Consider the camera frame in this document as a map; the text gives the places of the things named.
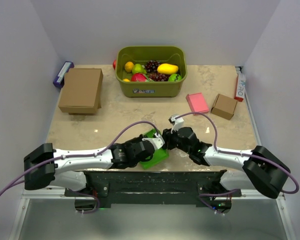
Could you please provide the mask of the green paper box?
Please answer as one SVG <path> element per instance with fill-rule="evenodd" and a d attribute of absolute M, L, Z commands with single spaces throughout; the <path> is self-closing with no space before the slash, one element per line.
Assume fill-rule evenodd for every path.
<path fill-rule="evenodd" d="M 163 160 L 167 159 L 169 157 L 169 153 L 166 149 L 158 149 L 154 152 L 154 154 L 152 155 L 152 157 L 148 157 L 148 161 L 144 161 L 144 162 L 139 162 L 139 164 L 141 165 L 141 167 L 143 169 L 149 169 L 152 168 L 154 166 L 156 166 L 157 164 L 161 163 Z"/>

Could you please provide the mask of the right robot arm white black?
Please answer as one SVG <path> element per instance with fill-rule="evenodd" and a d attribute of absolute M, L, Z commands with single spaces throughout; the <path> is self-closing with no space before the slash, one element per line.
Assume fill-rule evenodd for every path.
<path fill-rule="evenodd" d="M 162 133 L 164 149 L 179 149 L 197 165 L 219 166 L 240 171 L 238 175 L 224 172 L 213 183 L 213 192 L 220 197 L 234 189 L 256 189 L 270 199 L 276 199 L 288 179 L 290 169 L 267 148 L 215 149 L 212 144 L 200 141 L 191 127 L 179 130 L 165 129 Z"/>

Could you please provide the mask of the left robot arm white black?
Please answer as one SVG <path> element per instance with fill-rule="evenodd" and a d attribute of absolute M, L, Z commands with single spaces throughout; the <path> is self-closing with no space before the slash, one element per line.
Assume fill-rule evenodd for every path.
<path fill-rule="evenodd" d="M 152 138 L 140 135 L 125 143 L 91 150 L 67 151 L 44 143 L 23 160 L 24 188 L 33 191 L 53 185 L 89 196 L 94 184 L 82 170 L 134 168 L 139 162 L 147 162 L 164 143 L 158 134 Z"/>

